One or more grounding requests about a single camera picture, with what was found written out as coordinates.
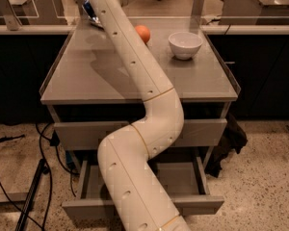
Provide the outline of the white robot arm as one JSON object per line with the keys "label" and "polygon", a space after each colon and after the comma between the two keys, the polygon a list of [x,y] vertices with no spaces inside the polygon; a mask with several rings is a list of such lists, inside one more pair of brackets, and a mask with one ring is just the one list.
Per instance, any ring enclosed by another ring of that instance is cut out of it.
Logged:
{"label": "white robot arm", "polygon": [[191,231],[148,161],[179,137],[179,96],[122,7],[134,0],[90,0],[132,83],[139,102],[119,111],[129,124],[97,150],[100,172],[125,231]]}

